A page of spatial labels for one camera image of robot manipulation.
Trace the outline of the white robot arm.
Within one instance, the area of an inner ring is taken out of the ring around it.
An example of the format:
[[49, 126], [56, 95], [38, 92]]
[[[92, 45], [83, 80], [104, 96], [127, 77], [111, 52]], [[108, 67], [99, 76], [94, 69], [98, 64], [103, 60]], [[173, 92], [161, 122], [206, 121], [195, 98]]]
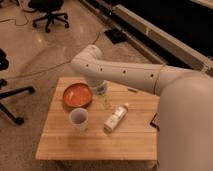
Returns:
[[89, 45], [71, 67], [99, 94], [111, 81], [159, 97], [158, 171], [213, 171], [213, 77], [159, 64], [111, 62]]

